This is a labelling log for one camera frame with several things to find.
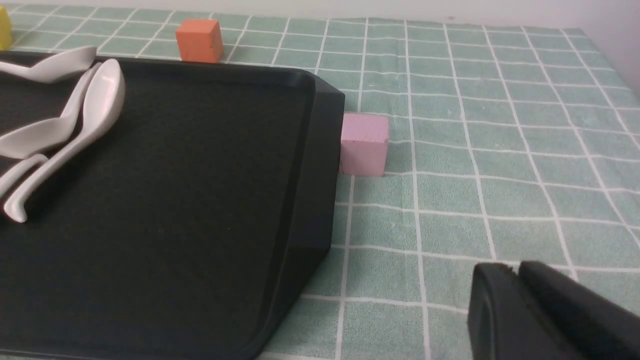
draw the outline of ceramic spoon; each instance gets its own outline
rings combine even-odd
[[[4,193],[6,193],[7,190],[9,190],[29,169],[36,165],[42,165],[45,162],[47,162],[46,156],[42,154],[35,154],[34,156],[15,164],[5,172],[2,177],[0,177],[0,197],[4,196]]]
[[[74,132],[84,95],[99,67],[97,63],[82,75],[60,117],[38,121],[0,136],[0,156],[24,159],[66,142]]]
[[[32,67],[0,61],[0,72],[7,72],[39,83],[51,84],[89,69],[93,64],[96,52],[95,46],[78,47],[52,55]]]
[[[11,219],[25,222],[27,214],[24,211],[24,203],[31,193],[78,152],[111,129],[122,111],[124,95],[125,84],[120,64],[117,60],[109,59],[95,73],[86,91],[82,130],[76,138],[33,172],[7,199],[4,212]]]

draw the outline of wooden block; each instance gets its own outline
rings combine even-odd
[[[222,34],[216,19],[186,19],[175,38],[182,61],[218,63],[222,59]]]
[[[383,176],[389,148],[389,119],[381,115],[345,113],[342,123],[340,172]]]
[[[0,50],[8,50],[13,44],[11,20],[4,6],[0,6]]]

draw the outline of checkered tablecloth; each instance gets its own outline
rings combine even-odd
[[[470,359],[482,261],[544,261],[640,314],[640,102],[579,30],[8,9],[16,50],[176,60],[182,20],[214,17],[225,61],[389,116],[386,175],[340,176],[333,248],[265,359]]]

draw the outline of orange cube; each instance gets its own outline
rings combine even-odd
[[[182,61],[218,63],[224,47],[216,19],[187,19],[175,32]]]

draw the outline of pink cube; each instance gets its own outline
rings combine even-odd
[[[383,176],[389,148],[389,119],[381,115],[345,113],[341,144],[341,173]]]

